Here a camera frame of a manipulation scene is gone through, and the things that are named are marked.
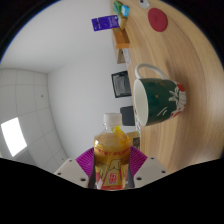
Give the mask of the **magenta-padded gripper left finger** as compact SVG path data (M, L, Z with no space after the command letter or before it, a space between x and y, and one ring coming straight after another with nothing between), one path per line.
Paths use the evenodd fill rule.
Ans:
M84 188L95 188L94 149L88 149L76 159L67 159L55 175Z

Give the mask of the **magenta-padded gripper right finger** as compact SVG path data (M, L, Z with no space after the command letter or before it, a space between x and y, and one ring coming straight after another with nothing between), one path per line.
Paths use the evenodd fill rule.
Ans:
M167 169L155 157L147 157L131 147L128 170L128 187L140 188L167 175Z

